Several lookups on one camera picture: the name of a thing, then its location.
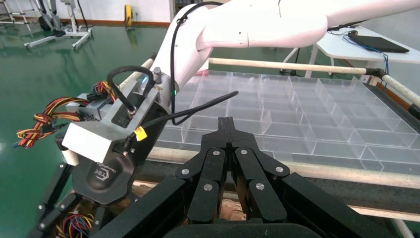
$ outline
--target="black cable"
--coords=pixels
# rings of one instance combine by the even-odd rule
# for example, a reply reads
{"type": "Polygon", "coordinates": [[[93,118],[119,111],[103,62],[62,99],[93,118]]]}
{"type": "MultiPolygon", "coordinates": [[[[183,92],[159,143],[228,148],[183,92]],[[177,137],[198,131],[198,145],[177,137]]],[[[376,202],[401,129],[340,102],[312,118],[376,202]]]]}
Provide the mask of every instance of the black cable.
{"type": "MultiPolygon", "coordinates": [[[[194,113],[199,112],[199,111],[202,111],[202,110],[207,109],[209,107],[212,107],[212,106],[214,106],[216,104],[219,104],[219,103],[221,103],[223,101],[226,101],[229,98],[232,98],[232,97],[236,96],[238,93],[239,93],[239,91],[233,91],[233,92],[228,93],[226,95],[223,95],[221,97],[215,98],[215,99],[213,99],[213,100],[211,100],[211,101],[209,101],[207,103],[204,103],[204,104],[202,104],[202,105],[200,105],[198,107],[191,108],[191,109],[184,110],[184,111],[177,112],[177,113],[168,114],[166,116],[162,116],[160,118],[156,118],[156,119],[150,120],[150,121],[145,122],[144,124],[142,124],[141,127],[143,129],[146,129],[149,126],[152,126],[152,125],[154,125],[156,123],[160,123],[162,121],[167,121],[167,120],[171,120],[171,119],[175,119],[175,118],[180,118],[180,117],[186,116],[186,117],[184,117],[183,119],[181,119],[179,121],[180,123],[182,123],[182,122],[186,121],[188,118],[190,118],[194,113]]],[[[134,132],[131,133],[129,136],[127,136],[127,138],[123,142],[123,147],[124,147],[125,150],[128,150],[128,148],[131,146],[131,142],[133,141],[134,137],[136,137],[136,134],[134,132]]]]}
{"type": "Polygon", "coordinates": [[[80,12],[82,13],[83,21],[85,22],[86,30],[88,30],[88,22],[87,22],[87,21],[86,21],[86,19],[85,19],[85,14],[83,13],[83,9],[82,9],[82,7],[80,6],[80,2],[79,2],[79,0],[77,0],[77,5],[79,5],[79,9],[80,9],[80,12]]]}
{"type": "Polygon", "coordinates": [[[356,21],[356,22],[351,22],[351,23],[347,23],[347,24],[344,24],[344,25],[329,27],[329,28],[327,28],[327,31],[337,31],[337,30],[340,30],[341,28],[352,26],[352,25],[355,25],[355,24],[358,24],[358,23],[361,23],[361,22],[364,22],[364,21],[367,21],[367,20],[356,21]]]}
{"type": "Polygon", "coordinates": [[[184,111],[181,111],[181,112],[178,112],[178,113],[172,113],[172,114],[169,114],[169,115],[166,115],[166,116],[154,119],[154,120],[150,120],[150,121],[144,123],[142,125],[142,127],[143,127],[143,129],[145,129],[145,128],[147,128],[151,125],[154,125],[156,123],[166,121],[166,120],[175,119],[175,118],[179,118],[179,117],[183,117],[183,116],[186,116],[186,117],[183,118],[181,121],[185,121],[187,119],[187,117],[192,116],[194,113],[202,111],[202,110],[207,109],[209,107],[212,107],[212,106],[214,106],[218,103],[221,103],[225,100],[228,100],[229,98],[232,98],[232,97],[236,96],[238,93],[239,93],[239,91],[233,91],[231,93],[228,93],[228,94],[223,95],[221,97],[215,98],[215,99],[213,99],[213,100],[211,100],[207,103],[204,103],[200,106],[197,106],[195,108],[187,109],[187,110],[184,110],[184,111]]]}
{"type": "Polygon", "coordinates": [[[44,0],[39,0],[39,3],[40,3],[40,6],[42,8],[42,10],[41,10],[42,13],[46,14],[47,13],[47,9],[45,8],[44,0]]]}
{"type": "MultiPolygon", "coordinates": [[[[205,5],[217,5],[220,6],[222,5],[222,3],[219,2],[215,2],[215,1],[206,1],[206,2],[201,2],[198,3],[196,5],[194,5],[192,8],[188,9],[185,14],[179,18],[176,21],[176,27],[175,30],[173,32],[173,36],[172,36],[172,42],[171,42],[171,49],[170,49],[170,76],[171,76],[171,113],[174,114],[175,113],[175,67],[174,67],[174,55],[175,55],[175,40],[176,40],[176,35],[178,34],[178,30],[179,27],[188,19],[188,14],[190,14],[191,12],[193,12],[194,10],[196,10],[199,7],[205,6],[205,5]]],[[[175,118],[170,118],[172,120],[172,124],[174,125],[179,125],[182,122],[184,122],[186,119],[184,118],[183,120],[176,122],[175,118]]]]}
{"type": "Polygon", "coordinates": [[[114,69],[108,74],[108,76],[106,77],[106,81],[111,87],[111,89],[117,95],[117,98],[121,100],[121,102],[127,107],[129,111],[133,112],[135,111],[135,107],[127,100],[127,98],[124,96],[124,94],[122,94],[122,92],[119,90],[119,88],[116,86],[116,84],[112,80],[119,73],[131,72],[131,71],[144,73],[145,75],[147,75],[149,81],[150,80],[153,81],[153,73],[150,70],[148,70],[145,67],[134,66],[134,65],[122,66],[122,67],[118,67],[114,69]]]}

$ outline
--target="colorful wires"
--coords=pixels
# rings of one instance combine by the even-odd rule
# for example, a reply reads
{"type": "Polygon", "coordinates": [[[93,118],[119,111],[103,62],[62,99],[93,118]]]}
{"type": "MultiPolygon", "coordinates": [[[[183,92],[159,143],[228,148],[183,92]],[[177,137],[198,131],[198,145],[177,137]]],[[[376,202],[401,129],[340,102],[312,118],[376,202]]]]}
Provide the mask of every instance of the colorful wires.
{"type": "Polygon", "coordinates": [[[92,229],[94,217],[69,213],[61,226],[56,225],[57,235],[62,238],[88,238],[92,229]]]}
{"type": "Polygon", "coordinates": [[[111,96],[113,102],[115,102],[115,100],[117,99],[115,92],[112,90],[111,86],[106,81],[96,83],[92,87],[92,93],[93,94],[107,93],[108,95],[111,96]]]}
{"type": "Polygon", "coordinates": [[[53,126],[56,119],[69,119],[73,121],[80,121],[80,118],[76,113],[69,112],[55,112],[58,107],[64,106],[68,103],[79,103],[83,106],[89,104],[88,101],[80,98],[62,97],[57,98],[50,102],[42,113],[34,115],[37,123],[31,129],[20,130],[16,133],[17,137],[21,139],[16,142],[13,147],[23,146],[30,148],[34,146],[35,142],[39,139],[43,139],[48,135],[53,134],[57,130],[65,127],[67,123],[53,126]]]}

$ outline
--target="blue cable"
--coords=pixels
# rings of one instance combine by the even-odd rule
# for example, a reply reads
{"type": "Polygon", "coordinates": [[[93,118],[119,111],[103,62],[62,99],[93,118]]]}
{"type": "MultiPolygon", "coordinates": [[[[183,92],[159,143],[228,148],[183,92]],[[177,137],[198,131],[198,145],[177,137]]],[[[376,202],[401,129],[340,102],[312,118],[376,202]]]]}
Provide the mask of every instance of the blue cable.
{"type": "Polygon", "coordinates": [[[383,56],[383,58],[384,58],[384,61],[385,61],[385,73],[386,74],[389,74],[389,64],[388,64],[388,55],[387,54],[385,54],[384,52],[382,52],[381,50],[379,50],[377,48],[373,48],[373,47],[369,47],[369,46],[365,46],[365,45],[361,45],[359,43],[353,42],[353,41],[351,41],[351,39],[348,39],[347,37],[346,37],[346,35],[344,35],[343,36],[343,39],[345,41],[347,41],[348,43],[350,43],[352,45],[355,45],[355,46],[362,47],[362,48],[364,48],[364,49],[366,49],[368,51],[374,51],[374,52],[377,52],[377,53],[381,54],[383,56]]]}

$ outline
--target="connector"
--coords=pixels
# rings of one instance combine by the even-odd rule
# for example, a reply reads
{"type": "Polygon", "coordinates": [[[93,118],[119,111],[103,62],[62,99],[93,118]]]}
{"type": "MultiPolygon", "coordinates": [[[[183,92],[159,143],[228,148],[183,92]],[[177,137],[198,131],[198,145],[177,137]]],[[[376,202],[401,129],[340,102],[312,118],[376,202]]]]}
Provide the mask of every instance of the connector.
{"type": "Polygon", "coordinates": [[[46,134],[54,131],[53,124],[47,124],[41,126],[41,134],[46,134]]]}
{"type": "Polygon", "coordinates": [[[86,96],[86,99],[91,103],[96,100],[105,99],[108,97],[108,93],[91,93],[86,96]]]}

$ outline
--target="yellow object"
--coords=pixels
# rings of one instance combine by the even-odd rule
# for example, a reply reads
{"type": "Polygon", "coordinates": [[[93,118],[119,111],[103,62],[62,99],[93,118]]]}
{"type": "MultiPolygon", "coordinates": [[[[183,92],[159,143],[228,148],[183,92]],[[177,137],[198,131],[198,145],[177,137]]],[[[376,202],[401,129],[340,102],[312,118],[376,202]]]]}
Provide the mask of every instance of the yellow object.
{"type": "Polygon", "coordinates": [[[137,141],[142,141],[147,138],[146,132],[141,126],[134,131],[134,134],[136,134],[137,141]]]}
{"type": "Polygon", "coordinates": [[[133,10],[130,5],[124,6],[124,17],[125,27],[131,27],[133,23],[133,10]]]}

